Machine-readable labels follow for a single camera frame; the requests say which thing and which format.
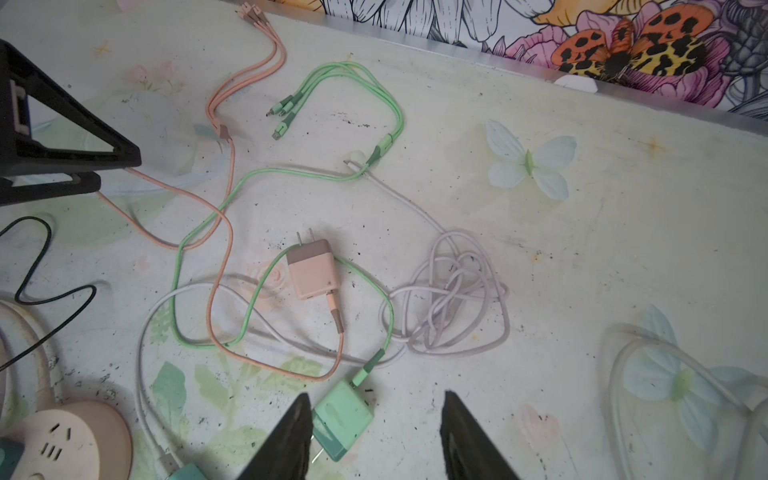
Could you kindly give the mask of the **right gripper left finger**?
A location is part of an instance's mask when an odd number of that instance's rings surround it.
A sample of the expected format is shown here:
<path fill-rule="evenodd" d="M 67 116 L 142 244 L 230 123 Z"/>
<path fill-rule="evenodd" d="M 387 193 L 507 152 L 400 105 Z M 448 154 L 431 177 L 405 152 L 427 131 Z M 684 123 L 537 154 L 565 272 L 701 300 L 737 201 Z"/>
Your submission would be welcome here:
<path fill-rule="evenodd" d="M 312 409 L 299 394 L 269 434 L 238 480 L 304 480 L 310 465 Z"/>

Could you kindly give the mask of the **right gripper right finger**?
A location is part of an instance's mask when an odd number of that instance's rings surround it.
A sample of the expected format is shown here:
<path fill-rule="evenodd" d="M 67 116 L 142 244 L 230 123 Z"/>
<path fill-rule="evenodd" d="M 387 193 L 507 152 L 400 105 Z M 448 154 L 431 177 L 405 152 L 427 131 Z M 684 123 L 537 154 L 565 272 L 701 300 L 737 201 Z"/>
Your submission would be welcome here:
<path fill-rule="evenodd" d="M 519 479 L 461 398 L 450 390 L 445 392 L 440 438 L 449 480 Z"/>

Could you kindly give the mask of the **teal charger with white cable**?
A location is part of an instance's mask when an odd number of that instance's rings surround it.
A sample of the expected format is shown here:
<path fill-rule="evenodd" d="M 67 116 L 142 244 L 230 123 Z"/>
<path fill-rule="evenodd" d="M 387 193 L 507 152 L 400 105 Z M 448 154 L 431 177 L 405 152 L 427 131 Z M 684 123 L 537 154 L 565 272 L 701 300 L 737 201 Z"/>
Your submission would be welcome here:
<path fill-rule="evenodd" d="M 207 480 L 207 477 L 194 463 L 188 463 L 174 471 L 168 480 Z"/>

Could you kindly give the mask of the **pink charger plug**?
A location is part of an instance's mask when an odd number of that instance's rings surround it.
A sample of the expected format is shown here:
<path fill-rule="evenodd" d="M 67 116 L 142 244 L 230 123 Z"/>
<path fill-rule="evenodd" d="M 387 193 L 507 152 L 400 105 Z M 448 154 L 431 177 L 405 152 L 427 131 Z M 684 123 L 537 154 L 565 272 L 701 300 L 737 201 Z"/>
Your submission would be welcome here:
<path fill-rule="evenodd" d="M 294 291 L 302 300 L 329 294 L 340 287 L 335 257 L 327 239 L 293 246 L 286 261 Z"/>

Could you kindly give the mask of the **teal charger with black cable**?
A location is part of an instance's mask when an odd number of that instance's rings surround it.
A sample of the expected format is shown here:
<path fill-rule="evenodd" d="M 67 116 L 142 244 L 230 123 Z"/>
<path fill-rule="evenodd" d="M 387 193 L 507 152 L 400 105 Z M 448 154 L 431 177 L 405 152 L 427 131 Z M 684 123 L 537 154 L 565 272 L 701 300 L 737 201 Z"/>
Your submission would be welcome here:
<path fill-rule="evenodd" d="M 8 438 L 0 439 L 0 480 L 11 479 L 23 452 L 23 444 Z"/>

